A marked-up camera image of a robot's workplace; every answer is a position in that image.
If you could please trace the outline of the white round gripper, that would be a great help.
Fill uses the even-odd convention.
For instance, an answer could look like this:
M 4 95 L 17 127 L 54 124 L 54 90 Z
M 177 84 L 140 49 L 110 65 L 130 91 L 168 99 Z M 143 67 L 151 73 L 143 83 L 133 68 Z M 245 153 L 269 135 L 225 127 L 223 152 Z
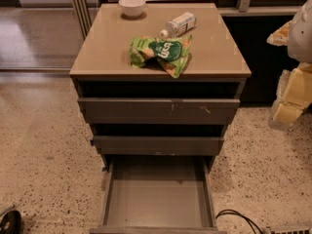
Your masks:
M 292 59 L 301 63 L 293 71 L 284 70 L 279 78 L 276 99 L 271 107 L 269 127 L 290 127 L 312 103 L 312 0 L 307 0 L 292 18 L 271 33 L 266 42 L 287 46 Z

